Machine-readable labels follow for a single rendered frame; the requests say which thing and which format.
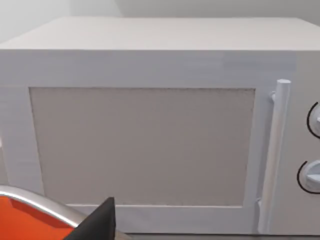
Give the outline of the white microwave knob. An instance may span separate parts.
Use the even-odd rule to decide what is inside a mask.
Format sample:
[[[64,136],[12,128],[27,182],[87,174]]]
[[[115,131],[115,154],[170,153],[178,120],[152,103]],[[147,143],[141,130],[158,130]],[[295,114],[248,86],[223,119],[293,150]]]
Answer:
[[[320,104],[315,102],[309,109],[306,117],[306,126],[309,133],[320,140]]]
[[[297,171],[296,181],[304,192],[320,195],[320,159],[305,161]]]

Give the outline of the pale microwave oven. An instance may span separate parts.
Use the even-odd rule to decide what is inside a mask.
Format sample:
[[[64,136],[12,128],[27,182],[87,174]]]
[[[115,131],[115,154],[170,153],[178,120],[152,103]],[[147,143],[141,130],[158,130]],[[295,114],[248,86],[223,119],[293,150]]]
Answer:
[[[0,87],[270,87],[266,169],[277,80],[290,80],[269,235],[320,235],[320,195],[297,183],[320,160],[307,114],[320,104],[320,27],[297,18],[64,17],[0,44]]]

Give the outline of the microwave oven door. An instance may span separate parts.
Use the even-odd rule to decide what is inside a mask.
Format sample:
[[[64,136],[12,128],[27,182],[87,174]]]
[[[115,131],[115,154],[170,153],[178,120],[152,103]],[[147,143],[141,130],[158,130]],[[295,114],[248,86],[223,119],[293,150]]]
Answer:
[[[8,183],[138,234],[251,234],[268,86],[1,86]]]

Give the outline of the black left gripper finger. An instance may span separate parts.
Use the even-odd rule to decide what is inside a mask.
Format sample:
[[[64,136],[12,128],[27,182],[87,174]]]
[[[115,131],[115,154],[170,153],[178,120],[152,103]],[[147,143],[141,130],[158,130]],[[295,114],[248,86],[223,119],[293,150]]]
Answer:
[[[66,240],[115,240],[115,237],[115,198],[108,197],[66,236]]]

